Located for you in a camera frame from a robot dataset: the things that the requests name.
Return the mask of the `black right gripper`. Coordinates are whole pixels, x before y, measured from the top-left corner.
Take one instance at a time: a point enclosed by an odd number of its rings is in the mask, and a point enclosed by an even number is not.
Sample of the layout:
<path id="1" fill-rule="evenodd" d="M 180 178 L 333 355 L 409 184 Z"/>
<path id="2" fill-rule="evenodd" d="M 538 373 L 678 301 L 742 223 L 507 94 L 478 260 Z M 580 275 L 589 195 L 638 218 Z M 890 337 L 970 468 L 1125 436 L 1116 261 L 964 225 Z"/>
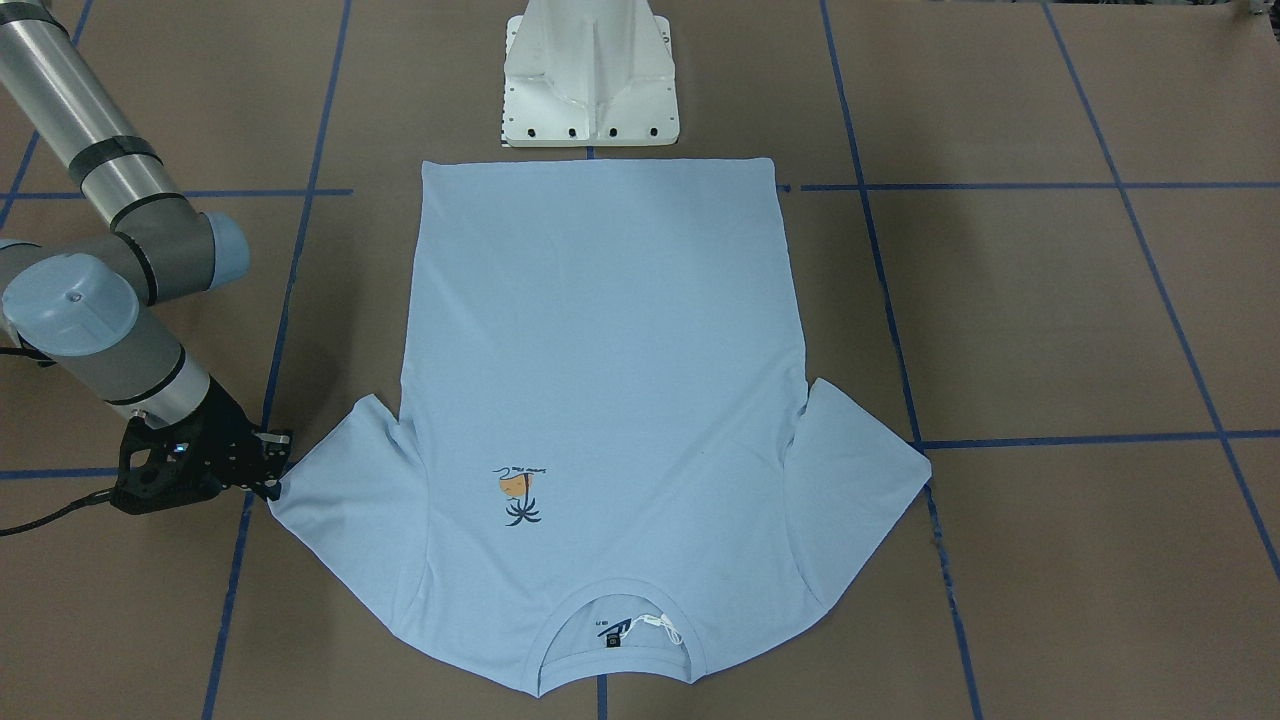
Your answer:
<path id="1" fill-rule="evenodd" d="M 221 386 L 210 386 L 186 419 L 152 428 L 142 416 L 125 424 L 110 505 L 129 515 L 178 509 L 247 489 L 280 498 L 282 447 L 288 430 L 261 430 Z"/>

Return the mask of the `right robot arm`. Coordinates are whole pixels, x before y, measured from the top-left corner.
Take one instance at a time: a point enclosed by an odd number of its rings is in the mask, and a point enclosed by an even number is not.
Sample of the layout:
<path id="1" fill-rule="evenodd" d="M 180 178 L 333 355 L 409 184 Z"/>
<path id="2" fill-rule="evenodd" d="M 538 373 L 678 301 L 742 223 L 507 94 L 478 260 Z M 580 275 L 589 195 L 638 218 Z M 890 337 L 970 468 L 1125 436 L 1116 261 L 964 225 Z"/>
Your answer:
<path id="1" fill-rule="evenodd" d="M 108 233 L 59 247 L 3 242 L 10 354 L 65 369 L 127 420 L 116 479 L 52 520 L 108 503 L 129 515 L 239 488 L 273 502 L 292 436 L 268 430 L 154 315 L 250 269 L 239 225 L 197 211 L 44 1 L 3 4 L 3 87 Z"/>

